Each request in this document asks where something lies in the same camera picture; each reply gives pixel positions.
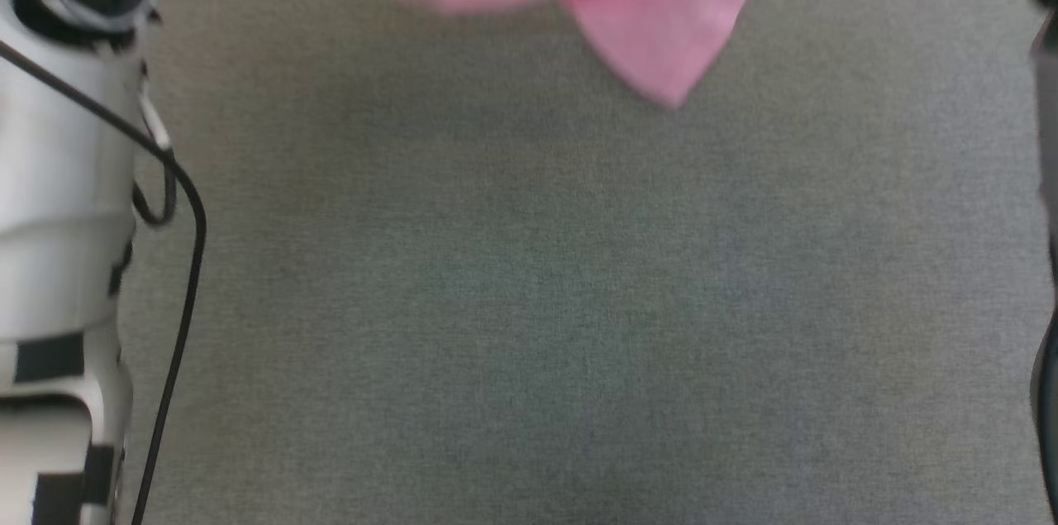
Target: gray fabric surface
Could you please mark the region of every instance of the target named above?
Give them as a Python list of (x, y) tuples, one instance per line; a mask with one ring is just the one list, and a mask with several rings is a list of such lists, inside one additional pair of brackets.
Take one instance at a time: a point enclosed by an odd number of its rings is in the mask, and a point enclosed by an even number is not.
[(150, 523), (1046, 522), (1027, 0), (751, 0), (673, 113), (552, 7), (163, 12), (212, 239)]

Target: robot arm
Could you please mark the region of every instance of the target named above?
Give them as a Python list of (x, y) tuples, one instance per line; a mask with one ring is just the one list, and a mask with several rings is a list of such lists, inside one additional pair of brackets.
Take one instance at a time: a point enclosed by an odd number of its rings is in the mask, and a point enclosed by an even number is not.
[[(156, 0), (0, 0), (0, 522), (113, 522), (131, 408), (116, 304), (132, 251), (134, 145), (188, 189), (189, 295), (133, 522), (186, 340), (204, 213), (145, 95)], [(171, 201), (175, 188), (166, 189)]]

